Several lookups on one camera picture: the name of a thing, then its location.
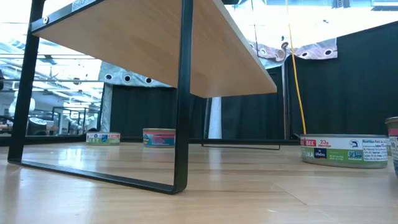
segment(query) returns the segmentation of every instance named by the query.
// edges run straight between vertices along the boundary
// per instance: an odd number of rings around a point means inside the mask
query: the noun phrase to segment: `black curtain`
[[[398,23],[337,38],[338,58],[296,57],[307,133],[387,134],[384,120],[398,116]],[[291,57],[291,130],[301,134]]]
[[[142,137],[143,128],[175,128],[176,100],[174,88],[114,85],[111,131],[122,136]],[[191,138],[201,137],[203,102],[203,98],[191,95]]]
[[[267,70],[278,93],[221,99],[223,139],[283,139],[281,67]]]

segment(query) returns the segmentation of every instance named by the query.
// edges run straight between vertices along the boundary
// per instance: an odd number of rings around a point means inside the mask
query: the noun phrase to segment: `tuna can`
[[[86,134],[87,145],[109,146],[118,145],[120,143],[120,133],[95,133],[88,132]]]
[[[387,118],[386,125],[391,142],[392,160],[398,177],[398,117]]]
[[[145,147],[174,147],[175,129],[144,128],[143,141]]]
[[[383,135],[302,134],[300,137],[303,162],[352,168],[385,168],[388,142]]]

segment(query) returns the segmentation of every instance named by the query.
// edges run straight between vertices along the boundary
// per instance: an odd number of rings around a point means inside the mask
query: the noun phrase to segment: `wooden floor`
[[[164,195],[10,165],[0,147],[0,223],[398,223],[386,169],[300,161],[280,151],[190,146],[186,191]],[[141,144],[26,146],[24,159],[171,184],[173,149]]]

